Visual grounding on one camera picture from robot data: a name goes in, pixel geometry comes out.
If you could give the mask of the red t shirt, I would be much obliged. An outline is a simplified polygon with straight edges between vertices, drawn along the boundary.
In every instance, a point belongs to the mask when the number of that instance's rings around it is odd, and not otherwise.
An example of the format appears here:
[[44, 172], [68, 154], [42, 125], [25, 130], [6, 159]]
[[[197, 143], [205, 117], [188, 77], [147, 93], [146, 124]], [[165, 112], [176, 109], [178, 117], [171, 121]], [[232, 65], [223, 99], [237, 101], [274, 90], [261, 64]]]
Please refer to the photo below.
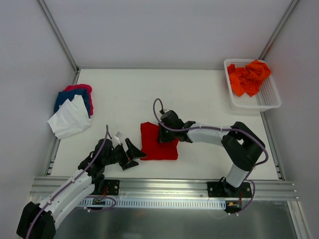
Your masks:
[[142, 152], [147, 156], [142, 160], [177, 160], [178, 140], [159, 142], [160, 126], [150, 122], [141, 124]]

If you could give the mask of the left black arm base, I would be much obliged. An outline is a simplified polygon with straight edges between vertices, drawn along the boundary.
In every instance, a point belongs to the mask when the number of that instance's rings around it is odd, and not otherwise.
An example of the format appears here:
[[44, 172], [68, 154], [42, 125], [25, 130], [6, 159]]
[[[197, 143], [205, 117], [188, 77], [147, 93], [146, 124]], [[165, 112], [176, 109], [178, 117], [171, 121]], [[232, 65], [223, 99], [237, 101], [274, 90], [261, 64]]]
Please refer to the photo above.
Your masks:
[[95, 183], [93, 195], [97, 196], [117, 196], [120, 189], [120, 180], [107, 179], [102, 174]]

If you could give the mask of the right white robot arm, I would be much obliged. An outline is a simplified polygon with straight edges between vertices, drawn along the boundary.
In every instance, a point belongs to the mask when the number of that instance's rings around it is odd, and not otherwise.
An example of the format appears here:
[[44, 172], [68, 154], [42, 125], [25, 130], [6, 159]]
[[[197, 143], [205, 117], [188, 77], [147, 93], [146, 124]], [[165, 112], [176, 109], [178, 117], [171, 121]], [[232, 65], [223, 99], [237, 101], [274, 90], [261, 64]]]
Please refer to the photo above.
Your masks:
[[234, 197], [241, 191], [241, 184], [250, 174], [259, 157], [266, 152], [265, 144], [244, 123], [237, 121], [232, 126], [216, 127], [195, 121], [183, 122], [176, 112], [160, 111], [161, 143], [178, 140], [188, 143], [208, 143], [223, 147], [232, 161], [232, 167], [225, 178], [223, 191]]

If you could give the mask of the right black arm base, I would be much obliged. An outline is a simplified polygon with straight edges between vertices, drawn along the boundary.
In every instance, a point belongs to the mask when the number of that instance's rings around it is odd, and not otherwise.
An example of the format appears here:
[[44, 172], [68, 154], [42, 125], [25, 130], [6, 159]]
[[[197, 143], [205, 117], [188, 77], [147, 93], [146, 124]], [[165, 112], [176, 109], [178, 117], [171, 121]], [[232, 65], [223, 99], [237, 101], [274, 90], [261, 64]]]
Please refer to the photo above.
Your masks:
[[209, 198], [251, 198], [252, 189], [249, 182], [242, 182], [238, 188], [231, 186], [222, 177], [219, 181], [206, 182]]

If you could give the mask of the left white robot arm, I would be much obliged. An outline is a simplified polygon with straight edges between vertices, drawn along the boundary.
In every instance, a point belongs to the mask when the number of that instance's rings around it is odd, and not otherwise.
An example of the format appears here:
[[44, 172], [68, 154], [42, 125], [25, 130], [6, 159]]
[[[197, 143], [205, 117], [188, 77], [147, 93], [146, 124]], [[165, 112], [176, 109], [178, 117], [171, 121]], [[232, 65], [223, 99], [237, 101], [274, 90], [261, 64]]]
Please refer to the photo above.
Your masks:
[[102, 196], [107, 191], [106, 166], [117, 163], [126, 170], [137, 166], [137, 160], [145, 157], [128, 138], [117, 145], [107, 138], [99, 140], [64, 184], [41, 202], [29, 202], [23, 208], [17, 235], [23, 239], [54, 238], [60, 223], [81, 201], [91, 194]]

